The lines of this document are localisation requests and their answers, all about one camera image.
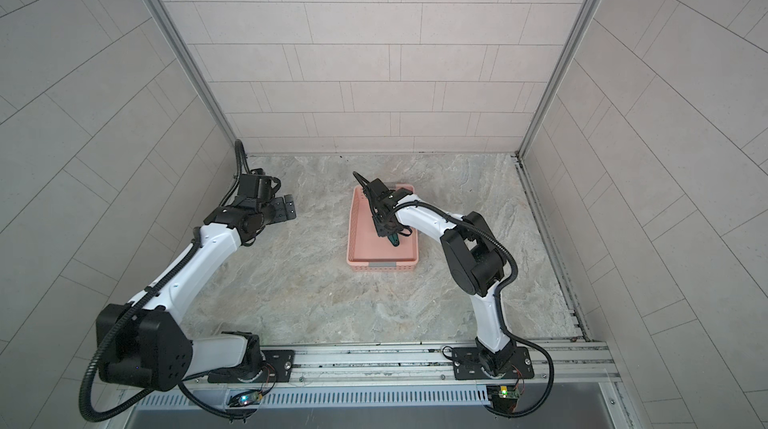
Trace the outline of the green black screwdriver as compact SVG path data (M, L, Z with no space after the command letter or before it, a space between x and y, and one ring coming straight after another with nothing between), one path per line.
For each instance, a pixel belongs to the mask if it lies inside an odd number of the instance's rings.
M398 233L392 233L392 234L389 234L389 235L387 236L387 239L389 240L389 242L390 242L390 243L391 243L391 244L392 244L394 247L398 247L398 246L400 245L400 239L399 239L399 234L398 234Z

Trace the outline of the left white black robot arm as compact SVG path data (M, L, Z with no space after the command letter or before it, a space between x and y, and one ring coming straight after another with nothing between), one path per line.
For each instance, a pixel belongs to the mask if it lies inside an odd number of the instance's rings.
M190 245L151 284L123 305L110 304L96 321L100 379L167 391L189 377L212 373L224 381L261 377L257 335L227 332L192 340L180 323L198 293L240 247L269 225L296 216L281 182L262 169L242 174L231 204L219 206L195 228Z

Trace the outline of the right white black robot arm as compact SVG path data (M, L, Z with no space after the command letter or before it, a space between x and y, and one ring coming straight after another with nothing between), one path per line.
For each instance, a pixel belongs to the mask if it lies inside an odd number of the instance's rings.
M517 342L509 331L501 290L515 280L517 264L477 212L453 215L420 199L406 188L391 189L381 180L353 174L365 196L376 236L397 247L417 233L440 243L449 272L470 296L479 364L494 377L511 370Z

